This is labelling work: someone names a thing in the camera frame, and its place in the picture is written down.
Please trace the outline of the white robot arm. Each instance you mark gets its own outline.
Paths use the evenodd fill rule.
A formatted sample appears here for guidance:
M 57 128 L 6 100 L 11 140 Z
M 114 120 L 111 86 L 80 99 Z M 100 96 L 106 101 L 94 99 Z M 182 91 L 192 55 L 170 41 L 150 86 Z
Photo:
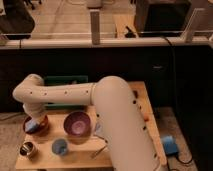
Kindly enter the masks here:
M 44 105 L 92 105 L 107 142 L 114 171 L 163 171 L 153 140 L 129 84 L 118 76 L 96 83 L 46 86 L 37 74 L 28 75 L 13 90 L 26 114 L 40 122 Z

